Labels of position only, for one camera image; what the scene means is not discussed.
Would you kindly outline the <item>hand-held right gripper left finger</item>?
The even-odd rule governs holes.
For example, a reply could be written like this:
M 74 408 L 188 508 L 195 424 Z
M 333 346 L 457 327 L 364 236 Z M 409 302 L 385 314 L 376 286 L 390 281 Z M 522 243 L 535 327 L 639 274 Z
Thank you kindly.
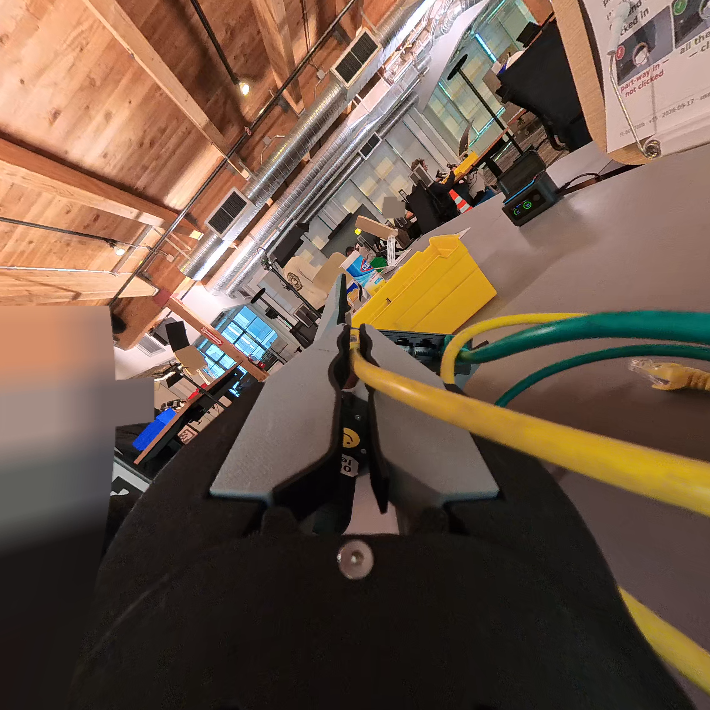
M 212 486 L 215 498 L 324 505 L 337 492 L 350 325 L 337 324 L 271 374 Z

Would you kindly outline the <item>disinfecting wipes canister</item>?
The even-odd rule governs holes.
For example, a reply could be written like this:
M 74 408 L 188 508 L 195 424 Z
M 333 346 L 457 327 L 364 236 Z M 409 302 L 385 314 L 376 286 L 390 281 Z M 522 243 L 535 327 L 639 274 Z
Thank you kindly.
M 352 280 L 370 296 L 386 286 L 386 281 L 380 273 L 368 262 L 362 254 L 353 250 L 342 262 L 341 268 Z

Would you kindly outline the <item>yellow plastic bin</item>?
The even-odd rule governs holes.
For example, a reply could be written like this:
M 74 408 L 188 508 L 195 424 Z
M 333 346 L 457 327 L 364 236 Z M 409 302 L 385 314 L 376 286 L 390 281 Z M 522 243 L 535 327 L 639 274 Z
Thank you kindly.
M 433 236 L 352 316 L 351 325 L 453 334 L 496 295 L 459 235 Z

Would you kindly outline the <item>black network switch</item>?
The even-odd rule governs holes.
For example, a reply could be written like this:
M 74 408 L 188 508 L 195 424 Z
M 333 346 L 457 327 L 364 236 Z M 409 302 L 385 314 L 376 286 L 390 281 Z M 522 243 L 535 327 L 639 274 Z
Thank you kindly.
M 453 339 L 451 334 L 400 330 L 381 330 L 380 332 L 437 375 L 440 374 L 444 351 Z

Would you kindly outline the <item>blue storage bins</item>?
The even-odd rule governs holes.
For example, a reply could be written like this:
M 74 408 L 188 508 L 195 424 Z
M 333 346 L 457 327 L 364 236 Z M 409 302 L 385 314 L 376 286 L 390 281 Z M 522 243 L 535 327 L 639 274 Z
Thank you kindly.
M 144 451 L 176 416 L 177 412 L 173 408 L 165 409 L 157 414 L 154 421 L 147 424 L 137 438 L 132 441 L 132 446 L 140 452 Z

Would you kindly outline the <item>wooden display board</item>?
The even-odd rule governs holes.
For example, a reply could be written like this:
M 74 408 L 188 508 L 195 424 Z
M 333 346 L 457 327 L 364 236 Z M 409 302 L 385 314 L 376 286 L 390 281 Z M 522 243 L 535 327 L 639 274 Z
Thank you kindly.
M 593 26 L 582 1 L 551 1 L 579 102 L 593 142 L 623 165 L 643 165 L 651 158 L 636 146 L 612 151 L 607 144 L 606 100 L 601 56 Z

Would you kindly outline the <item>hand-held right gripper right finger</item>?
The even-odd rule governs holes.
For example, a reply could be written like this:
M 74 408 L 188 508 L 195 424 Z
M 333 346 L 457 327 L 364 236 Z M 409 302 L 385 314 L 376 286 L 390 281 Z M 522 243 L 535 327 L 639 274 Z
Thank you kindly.
M 386 513 L 421 513 L 495 499 L 499 486 L 471 434 L 396 400 L 360 375 L 368 392 L 370 480 Z

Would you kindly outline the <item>black floor lamp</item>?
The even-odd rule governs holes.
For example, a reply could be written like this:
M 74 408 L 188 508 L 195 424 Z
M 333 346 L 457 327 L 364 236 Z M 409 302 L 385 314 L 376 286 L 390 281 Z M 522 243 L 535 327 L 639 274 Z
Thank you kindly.
M 471 80 L 468 78 L 466 73 L 463 70 L 464 65 L 466 64 L 468 55 L 464 54 L 460 60 L 458 60 L 455 64 L 455 66 L 452 67 L 450 70 L 447 80 L 452 80 L 454 76 L 459 76 L 461 80 L 466 84 L 466 86 L 474 93 L 476 99 L 479 101 L 479 103 L 484 107 L 485 111 L 488 112 L 489 116 L 492 118 L 492 120 L 495 121 L 495 123 L 502 129 L 504 136 L 508 139 L 508 142 L 513 145 L 515 150 L 518 152 L 518 155 L 522 155 L 524 153 L 523 149 L 520 147 L 518 142 L 516 141 L 515 137 L 513 136 L 513 133 L 510 132 L 509 128 L 502 122 L 498 114 L 493 111 L 491 106 L 486 102 L 482 94 L 479 92 L 479 90 L 476 88 L 476 86 L 471 82 Z

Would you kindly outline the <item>black studio light panel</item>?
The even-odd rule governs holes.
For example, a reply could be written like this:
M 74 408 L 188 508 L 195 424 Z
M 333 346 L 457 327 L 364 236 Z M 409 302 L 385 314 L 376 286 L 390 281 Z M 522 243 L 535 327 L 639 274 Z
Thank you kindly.
M 295 223 L 289 231 L 282 235 L 271 252 L 272 260 L 280 268 L 285 268 L 290 259 L 295 256 L 303 243 L 304 236 L 309 231 L 309 227 L 309 222 Z

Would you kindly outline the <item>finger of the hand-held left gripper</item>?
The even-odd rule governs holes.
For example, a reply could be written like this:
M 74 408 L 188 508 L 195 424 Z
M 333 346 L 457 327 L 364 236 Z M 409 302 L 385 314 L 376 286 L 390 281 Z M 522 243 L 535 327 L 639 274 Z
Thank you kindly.
M 327 296 L 313 342 L 314 350 L 335 350 L 339 342 L 349 342 L 349 323 L 346 319 L 349 303 L 346 291 L 346 276 L 340 274 Z

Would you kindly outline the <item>tilted wooden board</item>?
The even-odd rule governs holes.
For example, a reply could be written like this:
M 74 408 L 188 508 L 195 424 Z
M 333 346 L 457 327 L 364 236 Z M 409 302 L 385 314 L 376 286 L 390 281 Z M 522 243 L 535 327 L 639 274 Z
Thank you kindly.
M 362 215 L 356 218 L 356 229 L 359 229 L 361 232 L 377 237 L 383 241 L 386 241 L 390 237 L 398 236 L 398 230 L 396 228 L 387 226 L 377 220 L 369 219 Z

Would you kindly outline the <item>small black charging case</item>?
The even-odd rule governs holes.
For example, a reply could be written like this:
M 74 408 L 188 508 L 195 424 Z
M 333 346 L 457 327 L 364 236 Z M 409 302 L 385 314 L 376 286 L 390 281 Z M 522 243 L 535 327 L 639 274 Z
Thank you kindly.
M 535 149 L 528 149 L 497 180 L 504 199 L 502 211 L 520 227 L 560 200 L 559 188 L 547 174 L 547 166 Z

